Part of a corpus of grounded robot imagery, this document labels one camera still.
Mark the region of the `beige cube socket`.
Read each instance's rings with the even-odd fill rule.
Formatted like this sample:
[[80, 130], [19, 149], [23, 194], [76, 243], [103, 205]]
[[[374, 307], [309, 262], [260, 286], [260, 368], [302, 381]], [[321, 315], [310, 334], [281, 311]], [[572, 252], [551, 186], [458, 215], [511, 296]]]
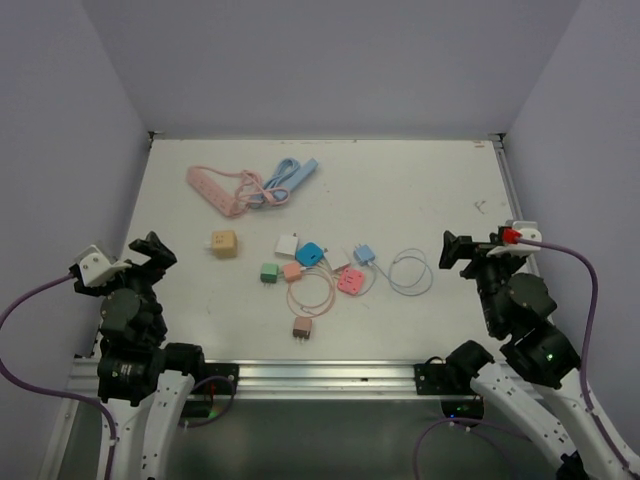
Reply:
[[219, 260], [236, 258], [239, 242], [234, 230], [213, 231], [205, 244], [205, 249]]

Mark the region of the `pink power strip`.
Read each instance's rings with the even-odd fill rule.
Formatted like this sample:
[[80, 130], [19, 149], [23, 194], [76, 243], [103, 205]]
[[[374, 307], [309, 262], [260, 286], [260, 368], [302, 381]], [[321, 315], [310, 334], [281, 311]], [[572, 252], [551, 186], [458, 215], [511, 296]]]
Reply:
[[210, 173], [227, 178], [240, 178], [240, 173], [228, 173], [206, 166], [191, 166], [187, 169], [187, 183], [219, 213], [227, 218], [238, 218], [246, 213], [236, 195], [222, 188]]

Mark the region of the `light blue small plug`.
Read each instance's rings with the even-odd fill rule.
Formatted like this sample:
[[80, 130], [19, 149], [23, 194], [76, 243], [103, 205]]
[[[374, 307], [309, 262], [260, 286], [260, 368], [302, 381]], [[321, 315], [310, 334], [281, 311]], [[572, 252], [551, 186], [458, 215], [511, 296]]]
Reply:
[[376, 259], [374, 251], [369, 245], [366, 244], [357, 245], [354, 248], [353, 257], [355, 261], [361, 266], [372, 264]]

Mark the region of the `pink square charger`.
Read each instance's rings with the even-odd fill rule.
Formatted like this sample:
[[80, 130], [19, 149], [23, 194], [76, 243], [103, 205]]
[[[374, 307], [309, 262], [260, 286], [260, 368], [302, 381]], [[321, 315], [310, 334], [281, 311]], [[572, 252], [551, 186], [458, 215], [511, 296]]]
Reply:
[[364, 285], [365, 274], [358, 269], [345, 267], [337, 281], [337, 289], [351, 296], [357, 296]]

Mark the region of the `green plug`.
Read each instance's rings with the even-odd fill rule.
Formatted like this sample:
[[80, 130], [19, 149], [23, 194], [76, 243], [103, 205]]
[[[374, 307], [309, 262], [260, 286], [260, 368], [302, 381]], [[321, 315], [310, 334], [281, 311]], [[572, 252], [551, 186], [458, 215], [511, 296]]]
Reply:
[[259, 279], [263, 285], [273, 285], [278, 282], [280, 267], [275, 263], [263, 263], [261, 265]]

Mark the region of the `silver white charger block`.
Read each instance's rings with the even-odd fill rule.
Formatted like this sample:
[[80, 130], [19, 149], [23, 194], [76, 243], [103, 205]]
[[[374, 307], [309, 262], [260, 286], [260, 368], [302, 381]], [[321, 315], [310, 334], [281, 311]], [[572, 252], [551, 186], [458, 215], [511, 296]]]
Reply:
[[325, 258], [332, 272], [339, 272], [351, 265], [351, 261], [342, 248], [328, 249]]

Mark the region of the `white charger plug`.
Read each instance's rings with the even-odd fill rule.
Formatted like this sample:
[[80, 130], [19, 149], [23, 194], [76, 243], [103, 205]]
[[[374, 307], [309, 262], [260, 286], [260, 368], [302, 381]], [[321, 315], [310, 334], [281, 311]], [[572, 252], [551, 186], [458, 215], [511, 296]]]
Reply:
[[294, 259], [299, 246], [296, 234], [281, 234], [275, 244], [274, 254], [277, 257]]

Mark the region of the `pink charger plug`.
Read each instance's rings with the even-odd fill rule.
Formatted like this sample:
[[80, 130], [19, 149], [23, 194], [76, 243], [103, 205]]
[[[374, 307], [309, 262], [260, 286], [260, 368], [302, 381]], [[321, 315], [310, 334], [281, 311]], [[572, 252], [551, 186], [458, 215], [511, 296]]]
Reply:
[[281, 271], [282, 271], [284, 280], [287, 283], [292, 283], [302, 278], [303, 267], [297, 262], [292, 262], [292, 263], [283, 265], [281, 268]]

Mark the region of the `blue square charger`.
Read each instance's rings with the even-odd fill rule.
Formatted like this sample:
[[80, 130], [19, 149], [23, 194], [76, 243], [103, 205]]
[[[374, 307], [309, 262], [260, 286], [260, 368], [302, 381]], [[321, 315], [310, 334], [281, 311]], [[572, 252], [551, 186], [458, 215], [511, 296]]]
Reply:
[[295, 253], [295, 260], [303, 267], [313, 267], [324, 258], [324, 250], [314, 242], [308, 242]]

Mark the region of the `light blue power strip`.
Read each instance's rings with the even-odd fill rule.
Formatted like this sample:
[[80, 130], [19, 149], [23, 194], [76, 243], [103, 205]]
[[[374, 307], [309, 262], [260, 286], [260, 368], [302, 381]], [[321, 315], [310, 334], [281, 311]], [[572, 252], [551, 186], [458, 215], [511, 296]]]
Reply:
[[280, 206], [286, 203], [291, 194], [315, 173], [319, 163], [314, 158], [301, 164], [294, 158], [285, 158], [279, 162], [273, 174], [262, 184], [265, 194], [254, 195], [252, 209], [266, 206]]

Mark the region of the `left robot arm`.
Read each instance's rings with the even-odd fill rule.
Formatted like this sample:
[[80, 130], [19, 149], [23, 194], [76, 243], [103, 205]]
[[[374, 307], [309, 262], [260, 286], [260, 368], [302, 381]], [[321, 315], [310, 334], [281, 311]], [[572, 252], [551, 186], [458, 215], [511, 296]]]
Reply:
[[100, 479], [163, 479], [170, 447], [189, 393], [208, 379], [198, 345], [169, 343], [154, 285], [176, 264], [155, 232], [136, 239], [131, 251], [142, 264], [119, 260], [98, 245], [80, 255], [76, 292], [101, 301], [99, 308], [99, 407], [103, 430]]

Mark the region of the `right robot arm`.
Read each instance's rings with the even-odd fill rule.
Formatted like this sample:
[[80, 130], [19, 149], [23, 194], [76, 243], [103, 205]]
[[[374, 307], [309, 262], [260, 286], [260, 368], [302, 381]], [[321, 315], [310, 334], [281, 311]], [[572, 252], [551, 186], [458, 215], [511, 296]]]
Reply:
[[[587, 269], [591, 297], [581, 349], [551, 322], [557, 304], [545, 281], [522, 272], [542, 249], [570, 255]], [[537, 446], [559, 479], [636, 479], [639, 456], [613, 425], [587, 378], [590, 338], [599, 296], [591, 262], [582, 254], [543, 241], [534, 222], [509, 222], [479, 242], [443, 234], [442, 270], [460, 261], [460, 275], [476, 284], [490, 337], [501, 341], [506, 364], [541, 396], [520, 389], [491, 354], [469, 340], [449, 354], [445, 379], [457, 392], [473, 392], [496, 405]]]

